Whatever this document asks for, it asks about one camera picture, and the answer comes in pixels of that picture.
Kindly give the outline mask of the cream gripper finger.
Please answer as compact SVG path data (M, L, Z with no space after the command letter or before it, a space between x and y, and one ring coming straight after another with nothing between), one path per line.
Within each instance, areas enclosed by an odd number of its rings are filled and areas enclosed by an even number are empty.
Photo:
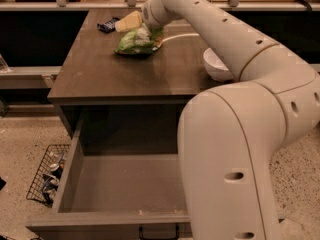
M142 25L142 17L139 11L134 11L115 24L115 30L117 32L127 32L136 28L140 28Z

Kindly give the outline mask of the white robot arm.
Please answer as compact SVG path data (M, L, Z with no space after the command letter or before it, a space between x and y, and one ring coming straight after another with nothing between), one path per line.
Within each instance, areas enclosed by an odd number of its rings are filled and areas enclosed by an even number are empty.
M178 154L194 240L281 240L269 160L319 122L319 75L207 0L147 0L148 27L185 19L234 76L185 106Z

